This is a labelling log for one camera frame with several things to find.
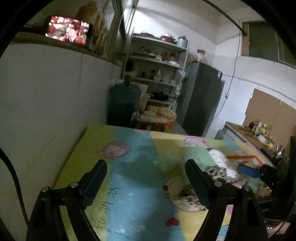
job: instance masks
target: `white cable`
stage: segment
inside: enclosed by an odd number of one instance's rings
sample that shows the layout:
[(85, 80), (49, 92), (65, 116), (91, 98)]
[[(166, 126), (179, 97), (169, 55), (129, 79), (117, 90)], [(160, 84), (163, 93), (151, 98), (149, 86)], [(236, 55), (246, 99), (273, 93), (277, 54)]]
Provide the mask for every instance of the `white cable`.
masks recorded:
[[(229, 88), (228, 88), (228, 91), (227, 93), (225, 94), (225, 96), (227, 96), (229, 94), (229, 91), (230, 91), (230, 87), (231, 87), (231, 84), (232, 84), (232, 81), (233, 81), (233, 78), (234, 78), (234, 74), (235, 74), (235, 68), (236, 68), (236, 65), (237, 65), (237, 57), (238, 57), (238, 54), (239, 54), (239, 45), (237, 46), (237, 55), (235, 57), (235, 61), (234, 61), (234, 69), (233, 69), (233, 75), (231, 77), (231, 81), (230, 81), (230, 84), (229, 84)], [(213, 118), (213, 121), (211, 123), (211, 125), (214, 123), (214, 121), (217, 119), (218, 115), (220, 114), (221, 110), (223, 109), (224, 105), (225, 105), (225, 102), (228, 98), (225, 97), (225, 100), (223, 102), (223, 105), (222, 107), (220, 108), (219, 112), (217, 113), (217, 115)]]

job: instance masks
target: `metal bolt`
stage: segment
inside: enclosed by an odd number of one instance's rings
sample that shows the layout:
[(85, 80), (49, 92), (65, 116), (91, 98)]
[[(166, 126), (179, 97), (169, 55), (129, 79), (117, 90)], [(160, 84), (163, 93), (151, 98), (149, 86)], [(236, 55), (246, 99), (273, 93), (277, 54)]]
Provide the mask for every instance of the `metal bolt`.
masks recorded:
[(70, 187), (75, 188), (78, 186), (78, 182), (71, 182)]
[(249, 192), (249, 191), (251, 191), (251, 188), (248, 185), (246, 185), (246, 186), (244, 186), (244, 190)]
[(47, 190), (48, 190), (48, 186), (45, 186), (41, 189), (41, 191), (43, 191), (43, 192), (47, 192)]
[(215, 181), (215, 182), (214, 182), (214, 185), (215, 185), (216, 187), (221, 187), (221, 186), (222, 186), (222, 182)]

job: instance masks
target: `table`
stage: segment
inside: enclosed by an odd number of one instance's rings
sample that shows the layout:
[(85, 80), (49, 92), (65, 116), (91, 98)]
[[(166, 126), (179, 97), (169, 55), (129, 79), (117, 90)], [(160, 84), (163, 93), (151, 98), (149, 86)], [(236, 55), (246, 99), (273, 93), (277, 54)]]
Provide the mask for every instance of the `table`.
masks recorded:
[[(241, 142), (94, 125), (73, 150), (55, 188), (79, 181), (104, 159), (107, 176), (93, 205), (85, 211), (101, 241), (192, 241), (207, 210), (196, 200), (192, 203), (182, 166), (190, 158), (201, 169), (214, 165), (206, 148), (216, 148), (225, 155), (238, 151), (254, 154)], [(180, 190), (187, 199), (180, 199), (181, 194), (176, 198)], [(218, 240), (224, 240), (229, 212)], [(69, 240), (76, 240), (64, 207), (61, 213)]]

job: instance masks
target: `refrigerator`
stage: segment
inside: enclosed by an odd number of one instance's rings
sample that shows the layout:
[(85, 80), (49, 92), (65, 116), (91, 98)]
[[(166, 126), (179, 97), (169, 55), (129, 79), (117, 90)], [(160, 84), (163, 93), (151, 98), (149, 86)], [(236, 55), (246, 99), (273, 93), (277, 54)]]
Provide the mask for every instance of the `refrigerator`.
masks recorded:
[(188, 65), (176, 109), (177, 122), (188, 135), (207, 134), (221, 97), (221, 78), (220, 71), (204, 63)]

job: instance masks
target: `cartoon sheep print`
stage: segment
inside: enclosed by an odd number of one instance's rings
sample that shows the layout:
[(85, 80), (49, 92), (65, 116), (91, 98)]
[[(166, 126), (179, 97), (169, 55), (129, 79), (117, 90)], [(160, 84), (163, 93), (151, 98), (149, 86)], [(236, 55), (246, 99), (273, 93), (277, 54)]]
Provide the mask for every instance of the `cartoon sheep print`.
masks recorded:
[(131, 146), (114, 141), (105, 146), (102, 151), (98, 151), (98, 153), (102, 154), (106, 158), (117, 160), (118, 158), (127, 154), (130, 149)]

